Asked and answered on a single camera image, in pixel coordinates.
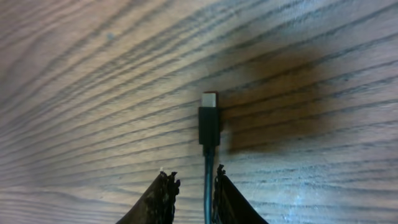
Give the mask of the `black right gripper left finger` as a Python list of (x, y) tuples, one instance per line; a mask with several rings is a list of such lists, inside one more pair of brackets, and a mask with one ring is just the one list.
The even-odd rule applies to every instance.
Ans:
[(180, 192), (177, 172), (159, 175), (116, 224), (172, 224), (175, 215), (176, 196)]

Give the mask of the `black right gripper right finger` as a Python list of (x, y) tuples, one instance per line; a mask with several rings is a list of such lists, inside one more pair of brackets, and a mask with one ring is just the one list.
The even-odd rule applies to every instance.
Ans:
[(217, 168), (213, 196), (212, 222), (215, 224), (269, 224), (236, 188), (224, 165)]

